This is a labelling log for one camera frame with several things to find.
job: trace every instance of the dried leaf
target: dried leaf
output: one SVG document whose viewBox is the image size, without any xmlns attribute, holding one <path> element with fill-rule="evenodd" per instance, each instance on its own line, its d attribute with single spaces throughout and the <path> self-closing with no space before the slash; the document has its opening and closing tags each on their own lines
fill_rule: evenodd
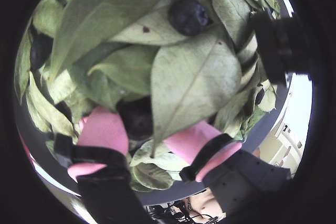
<svg viewBox="0 0 336 224">
<path fill-rule="evenodd" d="M 88 75 L 94 71 L 101 71 L 131 92 L 149 95 L 152 63 L 158 49 L 142 45 L 119 49 L 94 65 Z"/>
<path fill-rule="evenodd" d="M 154 164 L 140 163 L 133 168 L 133 172 L 140 184 L 151 189 L 166 190 L 174 182 L 169 173 Z"/>
<path fill-rule="evenodd" d="M 159 0 L 72 0 L 64 9 L 51 54 L 50 80 L 146 14 Z"/>
<path fill-rule="evenodd" d="M 249 5 L 245 0 L 213 0 L 213 6 L 234 44 L 239 48 L 249 20 Z"/>
<path fill-rule="evenodd" d="M 33 25 L 40 33 L 55 37 L 59 27 L 63 6 L 56 0 L 42 0 L 33 14 Z"/>
<path fill-rule="evenodd" d="M 41 94 L 36 86 L 33 73 L 30 72 L 29 75 L 30 86 L 28 89 L 37 112 L 42 118 L 51 124 L 52 131 L 54 131 L 54 133 L 74 137 L 75 134 L 72 123 Z"/>
<path fill-rule="evenodd" d="M 26 91 L 29 80 L 30 47 L 31 43 L 29 40 L 29 31 L 27 27 L 17 52 L 14 69 L 14 88 L 20 105 L 22 104 L 22 96 Z"/>
<path fill-rule="evenodd" d="M 212 29 L 159 50 L 151 80 L 157 143 L 213 115 L 235 95 L 242 73 L 228 41 Z"/>
</svg>

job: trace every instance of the blueberry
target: blueberry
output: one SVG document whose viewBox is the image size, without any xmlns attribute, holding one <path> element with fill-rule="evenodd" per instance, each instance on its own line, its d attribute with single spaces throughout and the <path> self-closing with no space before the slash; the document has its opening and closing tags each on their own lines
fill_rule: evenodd
<svg viewBox="0 0 336 224">
<path fill-rule="evenodd" d="M 205 8 L 197 0 L 178 0 L 168 12 L 170 24 L 185 36 L 195 36 L 209 23 Z"/>
<path fill-rule="evenodd" d="M 265 91 L 264 89 L 261 89 L 256 96 L 255 105 L 259 105 L 261 103 L 262 99 L 264 98 L 264 95 L 265 95 Z"/>
<path fill-rule="evenodd" d="M 34 37 L 30 49 L 30 68 L 35 71 L 43 66 L 52 51 L 53 39 L 45 34 Z"/>
<path fill-rule="evenodd" d="M 117 110 L 129 139 L 142 141 L 152 136 L 153 119 L 150 97 L 132 102 L 119 102 Z"/>
</svg>

